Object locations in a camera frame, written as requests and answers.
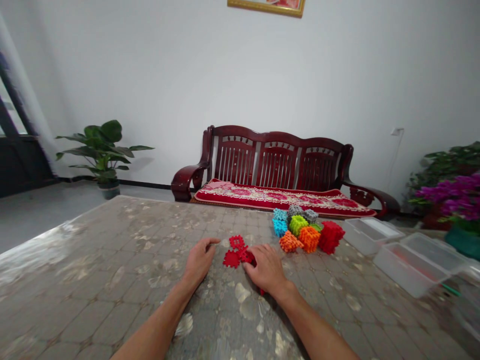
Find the armrest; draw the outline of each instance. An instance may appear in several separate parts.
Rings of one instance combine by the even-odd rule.
[[[190,181],[193,182],[195,191],[202,186],[204,170],[210,168],[208,162],[199,162],[197,165],[189,165],[178,170],[171,181],[171,192],[175,201],[189,202],[192,199],[190,194]]]
[[[387,194],[386,192],[383,192],[383,191],[380,191],[380,190],[377,190],[377,189],[374,189],[374,188],[370,188],[370,187],[357,185],[357,184],[353,183],[352,181],[350,181],[350,179],[343,180],[342,185],[348,186],[348,187],[356,189],[356,190],[363,191],[363,192],[367,193],[368,195],[370,195],[370,198],[366,199],[367,202],[368,202],[368,204],[366,204],[366,205],[364,203],[362,203],[361,201],[357,201],[355,198],[352,198],[352,200],[355,200],[362,205],[368,206],[372,203],[373,198],[377,198],[381,203],[381,211],[376,216],[377,218],[383,218],[387,214],[398,214],[400,212],[399,202],[397,200],[395,200],[395,198],[393,196]]]

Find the electrical outlet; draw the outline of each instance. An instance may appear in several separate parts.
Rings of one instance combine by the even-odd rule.
[[[392,136],[400,136],[401,132],[404,130],[403,127],[394,127],[391,131],[390,135]]]

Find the purple flower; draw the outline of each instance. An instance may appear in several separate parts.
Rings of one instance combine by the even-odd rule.
[[[422,187],[415,196],[443,204],[441,212],[446,217],[480,220],[480,172],[457,176],[453,181],[442,181],[435,187]]]

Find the wooden bench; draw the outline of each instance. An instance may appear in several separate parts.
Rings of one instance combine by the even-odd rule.
[[[171,182],[176,201],[192,199],[195,191],[214,177],[235,184],[324,192],[350,188],[350,197],[368,207],[377,198],[377,217],[400,211],[399,203],[387,193],[359,186],[350,180],[349,168],[354,147],[338,141],[312,137],[302,139],[286,132],[258,133],[249,128],[209,126],[203,132],[200,162],[180,169]]]

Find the floral cushion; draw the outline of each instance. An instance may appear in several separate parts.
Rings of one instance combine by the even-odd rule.
[[[204,187],[194,197],[204,203],[257,209],[287,210],[290,205],[299,205],[304,210],[312,209],[323,216],[340,218],[372,217],[377,214],[375,210],[349,199],[337,189],[316,192],[233,184],[217,188]]]

